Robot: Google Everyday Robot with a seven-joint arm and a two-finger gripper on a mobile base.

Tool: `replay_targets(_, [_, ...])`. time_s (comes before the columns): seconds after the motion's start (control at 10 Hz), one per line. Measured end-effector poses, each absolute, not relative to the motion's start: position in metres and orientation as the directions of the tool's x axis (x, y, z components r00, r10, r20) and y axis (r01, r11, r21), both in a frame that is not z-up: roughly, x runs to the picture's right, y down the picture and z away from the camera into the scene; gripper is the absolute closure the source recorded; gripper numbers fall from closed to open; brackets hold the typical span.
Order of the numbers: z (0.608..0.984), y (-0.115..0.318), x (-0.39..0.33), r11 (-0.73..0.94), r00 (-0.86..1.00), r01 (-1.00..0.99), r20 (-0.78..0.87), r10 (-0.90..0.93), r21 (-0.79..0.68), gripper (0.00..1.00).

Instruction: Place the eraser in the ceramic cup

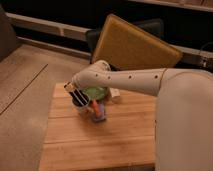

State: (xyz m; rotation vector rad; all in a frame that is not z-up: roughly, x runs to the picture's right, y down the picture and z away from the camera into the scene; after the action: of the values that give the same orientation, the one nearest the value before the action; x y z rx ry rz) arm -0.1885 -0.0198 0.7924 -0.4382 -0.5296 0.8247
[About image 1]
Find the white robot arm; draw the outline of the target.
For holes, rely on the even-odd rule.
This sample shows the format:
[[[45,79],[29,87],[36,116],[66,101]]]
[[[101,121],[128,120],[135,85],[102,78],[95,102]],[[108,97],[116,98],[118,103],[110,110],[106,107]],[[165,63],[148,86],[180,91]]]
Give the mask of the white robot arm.
[[[112,87],[152,95],[155,171],[213,171],[213,74],[199,69],[111,71],[100,60],[76,73],[78,89]]]

